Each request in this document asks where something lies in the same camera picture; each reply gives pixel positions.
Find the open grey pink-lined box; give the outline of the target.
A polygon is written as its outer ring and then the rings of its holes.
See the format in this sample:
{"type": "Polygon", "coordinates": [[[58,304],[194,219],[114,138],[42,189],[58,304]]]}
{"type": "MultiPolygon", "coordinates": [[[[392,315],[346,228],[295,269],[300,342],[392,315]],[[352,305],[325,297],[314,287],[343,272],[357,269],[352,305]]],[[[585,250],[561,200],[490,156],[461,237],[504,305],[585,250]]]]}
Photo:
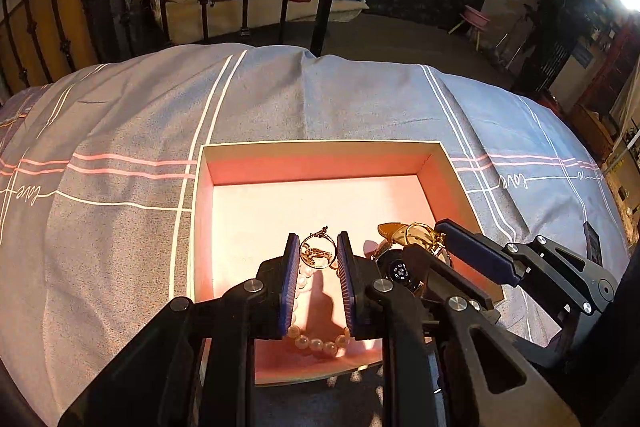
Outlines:
{"type": "MultiPolygon", "coordinates": [[[[480,212],[439,142],[288,141],[201,148],[191,225],[188,295],[221,297],[283,254],[288,234],[302,241],[327,225],[346,231],[355,255],[372,254],[385,222],[451,219],[484,232],[480,212]]],[[[334,340],[346,326],[334,270],[302,268],[294,324],[334,340]]],[[[336,357],[294,347],[292,338],[258,340],[258,385],[283,385],[362,369],[382,357],[381,340],[349,340],[336,357]]]]}

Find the pink small stool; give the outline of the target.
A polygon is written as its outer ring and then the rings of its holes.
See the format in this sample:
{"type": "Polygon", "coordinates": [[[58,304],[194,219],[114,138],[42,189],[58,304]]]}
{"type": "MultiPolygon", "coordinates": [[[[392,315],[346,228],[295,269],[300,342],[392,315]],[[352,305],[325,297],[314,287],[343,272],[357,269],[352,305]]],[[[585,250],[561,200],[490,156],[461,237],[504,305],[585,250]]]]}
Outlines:
{"type": "Polygon", "coordinates": [[[465,5],[463,12],[460,14],[460,20],[448,31],[449,35],[454,34],[463,26],[469,26],[475,49],[480,49],[480,35],[487,29],[490,19],[483,12],[472,8],[471,5],[465,5]]]}

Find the gold strap wrist watch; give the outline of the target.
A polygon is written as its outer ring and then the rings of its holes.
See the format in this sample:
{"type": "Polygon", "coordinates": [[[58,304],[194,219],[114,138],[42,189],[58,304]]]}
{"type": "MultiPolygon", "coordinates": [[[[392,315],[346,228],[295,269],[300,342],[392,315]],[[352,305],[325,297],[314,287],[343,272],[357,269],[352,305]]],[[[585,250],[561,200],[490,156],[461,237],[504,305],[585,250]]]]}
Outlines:
{"type": "Polygon", "coordinates": [[[401,284],[416,295],[424,283],[414,277],[407,268],[402,248],[418,245],[445,265],[451,267],[451,259],[444,245],[445,235],[436,232],[426,223],[386,222],[378,225],[378,234],[383,237],[371,259],[378,271],[394,283],[401,284]]]}

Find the grey plaid bed sheet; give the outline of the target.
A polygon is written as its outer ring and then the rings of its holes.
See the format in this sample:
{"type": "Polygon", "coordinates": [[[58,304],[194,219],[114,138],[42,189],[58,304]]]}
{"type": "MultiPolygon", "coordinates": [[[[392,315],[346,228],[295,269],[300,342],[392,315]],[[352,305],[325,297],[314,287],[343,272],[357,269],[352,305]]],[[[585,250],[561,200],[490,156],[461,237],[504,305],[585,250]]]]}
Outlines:
{"type": "Polygon", "coordinates": [[[224,293],[290,233],[448,218],[498,244],[595,231],[629,254],[596,162],[550,109],[422,64],[177,46],[1,109],[1,360],[55,425],[169,300],[224,293]]]}

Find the gold rings cluster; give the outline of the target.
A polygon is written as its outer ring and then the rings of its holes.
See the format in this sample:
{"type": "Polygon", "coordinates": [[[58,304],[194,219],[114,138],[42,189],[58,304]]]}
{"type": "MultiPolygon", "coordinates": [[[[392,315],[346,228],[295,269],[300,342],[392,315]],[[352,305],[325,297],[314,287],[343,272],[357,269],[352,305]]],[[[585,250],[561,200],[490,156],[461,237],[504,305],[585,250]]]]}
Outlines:
{"type": "Polygon", "coordinates": [[[337,245],[325,225],[307,235],[299,245],[299,258],[310,269],[337,269],[337,245]]]}

